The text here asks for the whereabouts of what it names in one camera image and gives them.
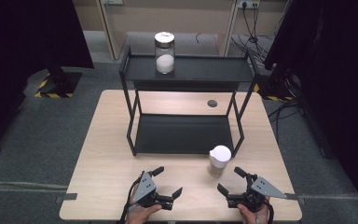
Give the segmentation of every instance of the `wooden table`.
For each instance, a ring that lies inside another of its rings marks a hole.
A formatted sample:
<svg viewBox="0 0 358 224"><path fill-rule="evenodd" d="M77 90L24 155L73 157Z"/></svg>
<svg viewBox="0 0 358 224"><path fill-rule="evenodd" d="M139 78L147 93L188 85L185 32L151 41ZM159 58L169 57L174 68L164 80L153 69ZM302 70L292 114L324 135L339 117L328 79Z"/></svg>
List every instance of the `wooden table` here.
<svg viewBox="0 0 358 224"><path fill-rule="evenodd" d="M225 113L230 93L141 92L143 110L164 113ZM245 92L237 93L243 101ZM217 107L207 106L215 100ZM250 174L265 177L285 193L294 193L275 141L261 98L253 94L242 117L245 140L223 175L207 172L208 155L137 154L133 157L126 139L130 116L123 91L104 91L95 110L67 193L77 198L64 201L60 216L67 220L119 220L131 183L143 171L164 166L153 177L161 195L171 195L183 187L172 211L158 211L149 220L240 221L238 209L227 202L216 187L221 183L230 193L243 193L246 181L234 173L239 166ZM233 121L233 141L235 133ZM297 221L301 210L297 201L272 198L275 220Z"/></svg>

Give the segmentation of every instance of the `black shelf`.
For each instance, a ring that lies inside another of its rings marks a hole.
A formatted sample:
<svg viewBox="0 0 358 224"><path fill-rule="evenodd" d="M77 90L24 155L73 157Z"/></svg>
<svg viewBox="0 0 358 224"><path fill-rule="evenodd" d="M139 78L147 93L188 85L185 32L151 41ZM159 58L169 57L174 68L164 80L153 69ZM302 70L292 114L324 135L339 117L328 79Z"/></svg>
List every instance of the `black shelf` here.
<svg viewBox="0 0 358 224"><path fill-rule="evenodd" d="M253 73L248 59L253 65ZM138 152L208 154L214 147L223 145L230 148L232 157L235 157L244 139L241 117L259 77L251 54L235 58L176 56L174 70L161 74L156 69L154 55L134 55L127 46L119 73L131 116L127 139L132 155L136 156ZM132 82L135 89L133 103L128 82ZM251 85L242 105L237 106L235 95L242 82L251 82ZM222 115L146 114L138 91L232 92L232 96L227 113ZM131 132L137 113L140 116L134 144ZM236 117L240 134L236 146L228 123L230 113Z"/></svg>
<svg viewBox="0 0 358 224"><path fill-rule="evenodd" d="M143 114L136 136L139 153L208 154L218 145L234 148L226 116Z"/></svg>

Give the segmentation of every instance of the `jar lid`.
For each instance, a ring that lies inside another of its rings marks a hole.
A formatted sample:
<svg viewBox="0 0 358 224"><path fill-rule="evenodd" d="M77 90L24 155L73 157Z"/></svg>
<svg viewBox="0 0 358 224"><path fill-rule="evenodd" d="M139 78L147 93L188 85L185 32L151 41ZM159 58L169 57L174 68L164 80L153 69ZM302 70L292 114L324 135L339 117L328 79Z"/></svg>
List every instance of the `jar lid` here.
<svg viewBox="0 0 358 224"><path fill-rule="evenodd" d="M168 32L161 32L155 35L155 44L162 49L169 49L175 45L175 36Z"/></svg>

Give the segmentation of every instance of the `cup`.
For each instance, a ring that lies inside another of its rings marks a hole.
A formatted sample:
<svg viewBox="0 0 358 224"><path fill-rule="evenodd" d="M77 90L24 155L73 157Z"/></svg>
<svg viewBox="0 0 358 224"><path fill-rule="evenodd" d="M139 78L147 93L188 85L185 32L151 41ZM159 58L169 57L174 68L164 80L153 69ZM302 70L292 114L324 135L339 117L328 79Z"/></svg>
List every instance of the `cup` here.
<svg viewBox="0 0 358 224"><path fill-rule="evenodd" d="M213 150L209 151L209 174L214 177L222 175L230 159L231 151L228 147L217 146Z"/></svg>

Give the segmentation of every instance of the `clear jar with white contents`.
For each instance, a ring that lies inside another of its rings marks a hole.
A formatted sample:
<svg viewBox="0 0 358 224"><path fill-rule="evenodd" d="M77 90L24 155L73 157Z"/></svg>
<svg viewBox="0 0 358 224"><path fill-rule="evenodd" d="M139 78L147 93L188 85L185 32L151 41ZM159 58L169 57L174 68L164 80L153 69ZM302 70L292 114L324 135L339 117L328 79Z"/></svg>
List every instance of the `clear jar with white contents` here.
<svg viewBox="0 0 358 224"><path fill-rule="evenodd" d="M162 74L173 71L175 64L175 37L161 32L155 35L156 68Z"/></svg>

